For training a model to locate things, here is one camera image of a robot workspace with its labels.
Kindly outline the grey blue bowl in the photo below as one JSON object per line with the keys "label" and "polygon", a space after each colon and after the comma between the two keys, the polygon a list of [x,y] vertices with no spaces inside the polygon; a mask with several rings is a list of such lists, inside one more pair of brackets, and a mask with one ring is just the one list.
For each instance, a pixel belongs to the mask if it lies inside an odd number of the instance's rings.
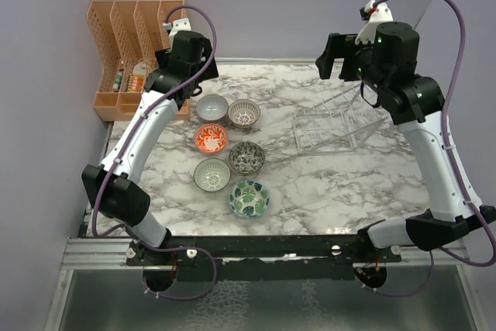
{"label": "grey blue bowl", "polygon": [[200,120],[204,122],[219,122],[226,117],[229,103],[221,95],[211,94],[200,98],[195,109]]}

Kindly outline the white brown lattice bowl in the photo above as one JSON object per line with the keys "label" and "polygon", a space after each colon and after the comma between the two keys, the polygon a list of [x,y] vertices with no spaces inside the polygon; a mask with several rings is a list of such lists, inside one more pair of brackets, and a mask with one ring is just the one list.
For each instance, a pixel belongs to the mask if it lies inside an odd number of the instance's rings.
{"label": "white brown lattice bowl", "polygon": [[238,127],[250,127],[260,118],[260,107],[249,99],[234,101],[228,109],[230,122]]}

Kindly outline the orange white floral bowl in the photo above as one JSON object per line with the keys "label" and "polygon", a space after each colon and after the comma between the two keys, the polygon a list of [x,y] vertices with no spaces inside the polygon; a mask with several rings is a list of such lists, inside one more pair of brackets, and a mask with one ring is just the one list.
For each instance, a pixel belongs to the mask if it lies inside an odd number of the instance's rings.
{"label": "orange white floral bowl", "polygon": [[194,136],[195,146],[203,153],[218,153],[228,142],[227,129],[217,123],[208,123],[199,127]]}

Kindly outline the dark floral pink bowl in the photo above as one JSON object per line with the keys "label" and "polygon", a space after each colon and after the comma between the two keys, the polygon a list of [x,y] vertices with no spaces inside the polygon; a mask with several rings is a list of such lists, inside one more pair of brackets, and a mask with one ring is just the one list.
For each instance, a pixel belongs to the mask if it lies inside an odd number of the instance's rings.
{"label": "dark floral pink bowl", "polygon": [[229,152],[229,164],[240,174],[256,173],[264,163],[264,150],[260,145],[250,141],[236,144]]}

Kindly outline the white green patterned bowl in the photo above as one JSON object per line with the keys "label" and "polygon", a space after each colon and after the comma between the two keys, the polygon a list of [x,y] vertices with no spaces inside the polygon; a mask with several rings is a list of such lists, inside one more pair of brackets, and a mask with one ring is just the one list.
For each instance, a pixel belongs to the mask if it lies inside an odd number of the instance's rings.
{"label": "white green patterned bowl", "polygon": [[195,184],[206,192],[216,192],[225,188],[231,179],[229,165],[218,158],[201,161],[193,173]]}

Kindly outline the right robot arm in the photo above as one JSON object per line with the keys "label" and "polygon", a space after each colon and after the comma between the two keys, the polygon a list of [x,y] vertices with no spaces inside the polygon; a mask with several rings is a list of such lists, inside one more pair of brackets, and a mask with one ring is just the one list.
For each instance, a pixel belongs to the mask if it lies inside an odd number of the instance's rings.
{"label": "right robot arm", "polygon": [[454,142],[443,139],[445,98],[434,79],[416,74],[418,48],[419,34],[409,24],[386,22],[367,43],[356,34],[329,34],[315,62],[325,80],[334,61],[343,59],[340,79],[359,81],[377,94],[375,105],[389,113],[408,141],[428,190],[429,207],[422,214],[359,231],[363,238],[356,242],[356,253],[366,262],[375,261],[390,246],[438,249],[495,221],[495,208],[484,205],[472,187],[468,198],[462,194],[449,159]]}

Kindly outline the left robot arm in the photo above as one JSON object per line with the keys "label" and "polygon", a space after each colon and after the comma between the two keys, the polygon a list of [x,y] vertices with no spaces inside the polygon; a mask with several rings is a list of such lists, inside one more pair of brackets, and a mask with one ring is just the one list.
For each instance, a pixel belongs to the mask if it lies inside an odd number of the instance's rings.
{"label": "left robot arm", "polygon": [[144,255],[156,265],[170,258],[171,233],[150,211],[150,196],[139,186],[140,178],[167,124],[190,97],[200,93],[201,82],[218,77],[215,49],[215,37],[178,32],[164,53],[164,67],[147,76],[138,108],[118,143],[99,165],[87,165],[81,175],[93,209],[93,236],[105,236],[97,230],[99,214],[113,219],[146,245]]}

